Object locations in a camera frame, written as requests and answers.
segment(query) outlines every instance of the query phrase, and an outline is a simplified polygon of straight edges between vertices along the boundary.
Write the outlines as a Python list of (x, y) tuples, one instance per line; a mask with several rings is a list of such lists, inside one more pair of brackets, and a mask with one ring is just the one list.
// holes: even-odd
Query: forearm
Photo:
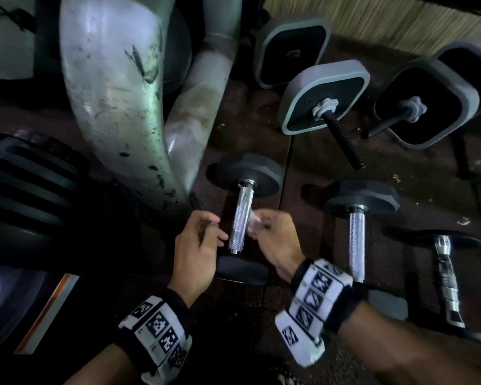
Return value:
[(481, 370), (451, 357), (362, 302), (340, 337), (380, 380), (393, 385), (481, 385)]
[(134, 383), (139, 376), (128, 355), (115, 344), (109, 344), (64, 384), (126, 385)]

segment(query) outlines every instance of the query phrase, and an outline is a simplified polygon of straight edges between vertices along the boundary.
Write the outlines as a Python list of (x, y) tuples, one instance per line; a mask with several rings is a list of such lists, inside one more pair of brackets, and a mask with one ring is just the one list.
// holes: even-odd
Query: gym floor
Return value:
[[(194, 191), (201, 208), (221, 216), (222, 228), (229, 232), (236, 197), (207, 181), (208, 165), (218, 162), (230, 151), (254, 152), (275, 160), (286, 169), (284, 186), (275, 196), (255, 200), (254, 208), (279, 208), (291, 213), (303, 252), (310, 258), (327, 258), (347, 269), (349, 223), (316, 209), (313, 197), (306, 190), (349, 178), (391, 184), (402, 196), (403, 204), (389, 220), (367, 221), (367, 283), (404, 296), (411, 317), (418, 316), (421, 310), (438, 312), (432, 283), (432, 253), (388, 239), (381, 227), (443, 228), (481, 237), (481, 181), (460, 179), (467, 177), (468, 171), (481, 176), (481, 116), (465, 126), (468, 167), (459, 164), (463, 154), (454, 148), (458, 144), (449, 137), (417, 151), (403, 150), (386, 134), (362, 141), (359, 132), (370, 124), (365, 105), (370, 102), (372, 91), (394, 68), (410, 59), (410, 55), (332, 38), (322, 62), (352, 58), (359, 59), (368, 69), (371, 85), (342, 123), (366, 161), (365, 170), (355, 173), (351, 169), (327, 129), (293, 137), (282, 134), (276, 120), (281, 92), (257, 90), (249, 83), (232, 78)], [(30, 127), (61, 139), (90, 158), (96, 179), (110, 179), (107, 170), (91, 155), (69, 111), (26, 111), (0, 101), (0, 132), (12, 132), (18, 127)], [(160, 272), (157, 266), (163, 264), (166, 256), (166, 241), (173, 238), (162, 238), (154, 228), (144, 226), (143, 241), (153, 273), (128, 274), (117, 298), (117, 319), (168, 281), (167, 273)], [(245, 254), (250, 259), (263, 260), (256, 244), (250, 241), (245, 246)], [(481, 332), (481, 254), (479, 251), (456, 252), (453, 262), (461, 290), (462, 313), (469, 326)], [(220, 362), (237, 359), (252, 350), (291, 360), (274, 326), (277, 311), (290, 299), (289, 288), (274, 272), (265, 287), (214, 280), (192, 308), (194, 346), (184, 372), (198, 372), (206, 378), (207, 372)], [(446, 336), (413, 324), (409, 326), (433, 343), (481, 367), (480, 342)], [(305, 383), (378, 383), (336, 337), (329, 341), (325, 355), (313, 368), (299, 370), (299, 373)]]

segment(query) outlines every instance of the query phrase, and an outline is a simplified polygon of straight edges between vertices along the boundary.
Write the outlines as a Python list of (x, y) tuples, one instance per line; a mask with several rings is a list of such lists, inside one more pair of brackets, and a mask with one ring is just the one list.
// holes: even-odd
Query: dumbbell plate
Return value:
[(364, 205), (366, 215), (394, 213), (401, 206), (396, 190), (376, 181), (336, 181), (326, 187), (324, 200), (327, 212), (342, 219), (349, 218), (348, 207), (351, 205)]
[(312, 109), (325, 98), (335, 98), (339, 105), (337, 119), (342, 118), (369, 84), (370, 74), (357, 60), (318, 64), (298, 74), (283, 93), (278, 122), (286, 135), (327, 127), (316, 121)]
[(406, 64), (385, 85), (374, 102), (376, 119), (398, 114), (399, 103), (419, 96), (428, 107), (417, 122), (398, 122), (388, 129), (404, 148), (423, 149), (461, 127), (478, 110), (478, 91), (436, 59), (418, 59)]
[(319, 63), (330, 38), (331, 23), (322, 13), (273, 17), (257, 34), (253, 73), (260, 87), (288, 83)]
[(249, 152), (224, 155), (216, 169), (218, 185), (231, 192), (238, 192), (241, 180), (255, 181), (255, 197), (278, 193), (283, 184), (283, 175), (283, 169), (275, 161)]
[(458, 40), (442, 47), (433, 58), (449, 66), (478, 90), (480, 103), (477, 114), (481, 113), (481, 44)]
[(481, 246), (481, 239), (468, 233), (451, 231), (448, 229), (424, 229), (421, 231), (401, 231), (396, 236), (400, 242), (414, 247), (432, 248), (435, 246), (435, 237), (445, 235), (451, 239), (453, 248), (477, 248)]

